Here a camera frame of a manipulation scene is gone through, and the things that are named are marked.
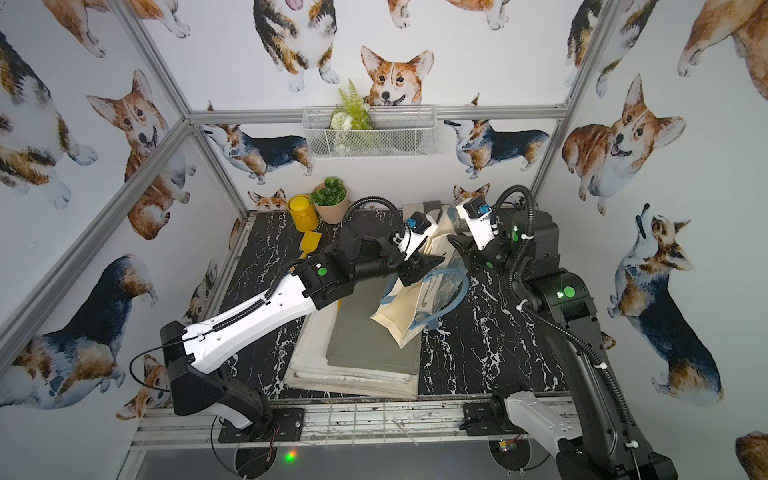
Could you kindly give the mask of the grey-green canvas bag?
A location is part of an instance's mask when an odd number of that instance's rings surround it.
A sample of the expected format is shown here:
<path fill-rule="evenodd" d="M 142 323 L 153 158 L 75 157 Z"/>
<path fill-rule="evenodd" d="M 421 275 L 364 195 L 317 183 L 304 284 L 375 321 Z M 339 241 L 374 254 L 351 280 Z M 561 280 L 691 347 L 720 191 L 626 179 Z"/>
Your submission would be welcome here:
<path fill-rule="evenodd" d="M 390 292 L 395 277 L 377 278 L 355 286 L 342 299 L 326 351 L 332 367 L 416 375 L 419 370 L 420 341 L 400 348 L 390 331 L 372 319 L 381 299 Z"/>

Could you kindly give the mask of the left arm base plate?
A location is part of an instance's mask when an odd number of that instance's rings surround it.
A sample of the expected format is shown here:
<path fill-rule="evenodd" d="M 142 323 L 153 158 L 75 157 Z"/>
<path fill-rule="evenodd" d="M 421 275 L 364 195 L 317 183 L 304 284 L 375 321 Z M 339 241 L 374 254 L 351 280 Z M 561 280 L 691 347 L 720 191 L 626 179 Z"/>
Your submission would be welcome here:
<path fill-rule="evenodd" d="M 237 429 L 225 420 L 218 436 L 222 444 L 296 442 L 302 435 L 306 410 L 304 408 L 277 408 L 265 420 Z"/>

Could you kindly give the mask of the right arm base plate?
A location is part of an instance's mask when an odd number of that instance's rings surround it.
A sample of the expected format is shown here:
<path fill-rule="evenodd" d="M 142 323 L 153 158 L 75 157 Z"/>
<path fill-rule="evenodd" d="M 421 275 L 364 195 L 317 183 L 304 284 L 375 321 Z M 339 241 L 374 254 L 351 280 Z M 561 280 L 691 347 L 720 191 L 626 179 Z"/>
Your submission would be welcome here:
<path fill-rule="evenodd" d="M 490 436 L 517 434 L 519 429 L 513 425 L 502 403 L 495 398 L 485 402 L 465 403 L 462 407 L 463 422 L 459 426 L 468 436 Z"/>

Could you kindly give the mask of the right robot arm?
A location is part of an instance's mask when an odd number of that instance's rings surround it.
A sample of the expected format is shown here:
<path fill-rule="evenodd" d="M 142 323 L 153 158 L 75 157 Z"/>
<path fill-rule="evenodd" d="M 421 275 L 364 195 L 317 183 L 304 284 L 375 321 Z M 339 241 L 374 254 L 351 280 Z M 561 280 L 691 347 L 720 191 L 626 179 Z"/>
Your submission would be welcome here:
<path fill-rule="evenodd" d="M 456 206 L 468 233 L 450 243 L 471 273 L 507 281 L 514 314 L 536 324 L 557 358 L 575 407 L 567 423 L 531 391 L 504 396 L 509 423 L 555 459 L 564 479 L 675 479 L 673 461 L 641 432 L 603 349 L 596 307 L 584 281 L 560 265 L 559 228 L 536 209 L 530 190 L 507 188 L 494 205 L 484 196 Z"/>

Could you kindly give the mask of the white bag with yellow handles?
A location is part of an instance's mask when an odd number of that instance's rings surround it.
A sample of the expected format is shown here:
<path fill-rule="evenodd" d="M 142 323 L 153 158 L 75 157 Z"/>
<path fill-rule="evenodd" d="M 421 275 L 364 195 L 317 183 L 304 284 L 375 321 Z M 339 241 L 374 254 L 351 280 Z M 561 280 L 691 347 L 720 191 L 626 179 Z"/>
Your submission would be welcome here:
<path fill-rule="evenodd" d="M 287 385 L 308 390 L 321 390 L 331 384 L 339 387 L 396 389 L 418 382 L 417 374 L 331 366 L 326 353 L 337 323 L 337 311 L 337 307 L 331 306 L 305 319 L 284 376 Z M 353 347 L 362 347 L 366 355 L 370 351 L 378 352 L 380 347 L 387 345 L 392 345 L 397 355 L 401 353 L 389 331 L 371 319 L 345 323 L 341 333 L 345 338 L 351 338 Z"/>

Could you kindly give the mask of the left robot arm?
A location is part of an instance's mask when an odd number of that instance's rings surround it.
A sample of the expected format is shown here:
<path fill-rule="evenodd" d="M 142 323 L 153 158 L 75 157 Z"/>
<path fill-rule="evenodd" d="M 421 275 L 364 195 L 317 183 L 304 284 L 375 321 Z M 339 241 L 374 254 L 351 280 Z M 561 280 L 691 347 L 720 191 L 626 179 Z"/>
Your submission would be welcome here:
<path fill-rule="evenodd" d="M 432 216 L 417 211 L 403 218 L 394 211 L 394 230 L 372 235 L 354 218 L 367 204 L 395 209 L 377 196 L 354 202 L 335 239 L 304 259 L 287 262 L 266 291 L 211 319 L 188 326 L 172 321 L 161 329 L 159 349 L 176 415 L 208 412 L 238 430 L 264 436 L 274 422 L 269 400 L 220 373 L 227 360 L 283 325 L 351 295 L 363 281 L 395 275 L 410 286 L 442 262 L 421 251 L 438 229 Z"/>

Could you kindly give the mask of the cream bag with blue handles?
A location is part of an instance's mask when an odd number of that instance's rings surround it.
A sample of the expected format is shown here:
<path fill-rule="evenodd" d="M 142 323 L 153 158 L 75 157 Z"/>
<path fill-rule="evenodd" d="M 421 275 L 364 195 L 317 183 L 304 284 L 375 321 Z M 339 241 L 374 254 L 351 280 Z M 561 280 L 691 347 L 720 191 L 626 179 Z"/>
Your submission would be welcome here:
<path fill-rule="evenodd" d="M 421 209 L 437 223 L 437 230 L 420 252 L 441 258 L 441 263 L 419 282 L 405 287 L 393 276 L 371 319 L 386 328 L 397 346 L 405 348 L 425 329 L 440 326 L 441 318 L 452 312 L 468 293 L 470 281 L 467 269 L 448 237 L 455 233 L 449 208 L 439 201 L 415 205 L 408 215 Z"/>

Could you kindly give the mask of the cream canvas bag with print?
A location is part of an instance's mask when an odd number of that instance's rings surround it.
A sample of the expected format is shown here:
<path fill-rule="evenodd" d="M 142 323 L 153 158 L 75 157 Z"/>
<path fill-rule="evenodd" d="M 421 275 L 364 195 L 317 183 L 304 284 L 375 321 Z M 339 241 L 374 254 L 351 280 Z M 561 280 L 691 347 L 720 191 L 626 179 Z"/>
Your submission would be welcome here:
<path fill-rule="evenodd" d="M 301 336 L 284 375 L 284 383 L 292 388 L 316 390 L 353 396 L 368 396 L 414 400 L 419 377 L 358 368 L 331 367 L 321 356 L 321 347 L 328 339 L 319 341 Z"/>

